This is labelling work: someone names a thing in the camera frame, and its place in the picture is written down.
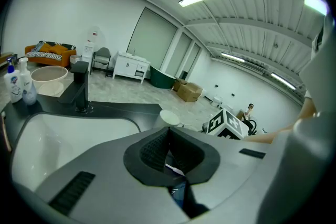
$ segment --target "white cabinet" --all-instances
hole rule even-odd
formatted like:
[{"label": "white cabinet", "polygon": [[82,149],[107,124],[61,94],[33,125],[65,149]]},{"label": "white cabinet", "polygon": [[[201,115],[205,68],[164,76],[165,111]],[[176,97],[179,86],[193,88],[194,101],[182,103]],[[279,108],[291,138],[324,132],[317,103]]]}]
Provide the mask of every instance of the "white cabinet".
[{"label": "white cabinet", "polygon": [[94,52],[94,43],[88,42],[86,45],[84,45],[81,60],[89,63],[88,67],[89,71],[91,70],[93,52]]},{"label": "white cabinet", "polygon": [[149,62],[141,57],[132,56],[126,52],[118,53],[117,62],[115,63],[113,78],[116,75],[125,76],[134,79],[140,79],[143,82],[145,73],[148,69]]}]

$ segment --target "cardboard box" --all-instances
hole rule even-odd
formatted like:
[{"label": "cardboard box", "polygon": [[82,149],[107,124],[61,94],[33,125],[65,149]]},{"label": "cardboard box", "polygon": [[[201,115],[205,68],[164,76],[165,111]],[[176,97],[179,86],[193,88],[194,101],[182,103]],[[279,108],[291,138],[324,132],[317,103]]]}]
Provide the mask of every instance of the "cardboard box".
[{"label": "cardboard box", "polygon": [[184,79],[176,79],[174,83],[174,91],[177,92],[181,85],[186,85],[188,82],[186,82]]},{"label": "cardboard box", "polygon": [[201,96],[202,90],[203,89],[200,86],[194,83],[188,83],[180,86],[177,95],[185,102],[196,102]]}]

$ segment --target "green bin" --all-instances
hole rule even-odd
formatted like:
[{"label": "green bin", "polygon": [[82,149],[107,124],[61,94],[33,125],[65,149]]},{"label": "green bin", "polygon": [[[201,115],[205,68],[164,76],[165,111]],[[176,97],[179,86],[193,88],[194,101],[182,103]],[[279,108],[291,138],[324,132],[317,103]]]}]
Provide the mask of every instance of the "green bin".
[{"label": "green bin", "polygon": [[161,89],[171,89],[175,78],[151,66],[151,85]]}]

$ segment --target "striped cushion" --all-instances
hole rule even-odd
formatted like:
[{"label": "striped cushion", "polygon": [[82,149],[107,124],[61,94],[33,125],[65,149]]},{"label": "striped cushion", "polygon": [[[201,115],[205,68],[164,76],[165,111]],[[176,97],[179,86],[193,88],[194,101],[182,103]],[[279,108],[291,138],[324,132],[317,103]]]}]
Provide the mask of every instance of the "striped cushion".
[{"label": "striped cushion", "polygon": [[59,45],[62,45],[66,48],[68,48],[69,50],[75,50],[76,49],[76,46],[74,45],[70,45],[70,44],[64,44],[64,43],[59,43],[59,42],[51,42],[51,41],[46,41],[46,40],[41,40],[40,42],[42,42],[43,44],[44,43],[48,43],[50,44],[51,46],[54,46],[56,44],[59,44]]},{"label": "striped cushion", "polygon": [[62,60],[62,55],[52,54],[51,52],[30,51],[30,52],[26,53],[25,56],[28,57],[28,58],[29,57],[42,57],[42,58],[54,59],[54,60],[57,60],[57,61]]}]

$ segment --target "concrete floor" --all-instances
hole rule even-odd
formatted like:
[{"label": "concrete floor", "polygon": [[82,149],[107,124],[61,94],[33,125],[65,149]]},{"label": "concrete floor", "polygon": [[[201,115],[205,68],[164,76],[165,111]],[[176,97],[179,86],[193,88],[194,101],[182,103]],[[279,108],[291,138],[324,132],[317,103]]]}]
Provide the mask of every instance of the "concrete floor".
[{"label": "concrete floor", "polygon": [[[42,67],[34,63],[28,63],[28,69],[33,72]],[[7,72],[6,68],[0,71],[0,110],[10,101],[3,76]],[[193,130],[201,130],[202,124],[210,118],[210,114],[219,111],[210,105],[205,98],[199,98],[197,102],[184,102],[176,95],[176,92],[169,89],[159,89],[152,86],[148,81],[140,84],[139,80],[116,76],[115,79],[104,77],[102,71],[95,71],[89,75],[89,100],[112,103],[154,103],[159,104],[162,109],[174,112],[181,123]],[[73,81],[73,74],[63,79],[64,87],[68,87]]]}]

